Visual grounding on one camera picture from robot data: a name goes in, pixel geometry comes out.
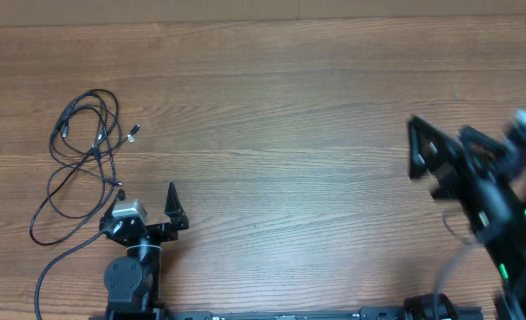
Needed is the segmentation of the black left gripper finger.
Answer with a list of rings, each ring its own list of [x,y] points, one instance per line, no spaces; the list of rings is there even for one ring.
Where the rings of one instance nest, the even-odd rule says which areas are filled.
[[[125,192],[122,188],[120,188],[112,202],[112,204],[108,207],[108,209],[106,210],[105,212],[105,217],[106,218],[110,218],[113,216],[113,210],[115,208],[115,205],[118,203],[118,202],[121,202],[121,201],[124,201],[126,199],[126,195],[125,195]]]
[[[168,186],[164,214],[169,217],[173,230],[180,231],[189,228],[188,217],[179,201],[176,186],[172,181]]]

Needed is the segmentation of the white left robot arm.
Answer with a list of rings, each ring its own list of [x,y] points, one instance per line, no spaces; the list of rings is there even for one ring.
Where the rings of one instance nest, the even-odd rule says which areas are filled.
[[[126,248],[104,273],[108,290],[106,319],[172,319],[169,308],[159,301],[163,243],[176,241],[189,228],[187,215],[170,183],[164,206],[169,220],[147,224],[147,211],[138,199],[128,200],[119,190],[100,219],[100,231]]]

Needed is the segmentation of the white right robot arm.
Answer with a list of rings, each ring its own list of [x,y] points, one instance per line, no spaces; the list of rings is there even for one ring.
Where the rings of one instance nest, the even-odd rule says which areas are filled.
[[[460,259],[480,244],[502,278],[495,299],[498,318],[526,319],[526,111],[515,114],[502,141],[471,126],[452,138],[420,116],[413,116],[407,127],[410,178],[435,176],[432,198],[458,201],[474,234],[442,270],[423,317],[468,317],[444,301],[442,288]]]

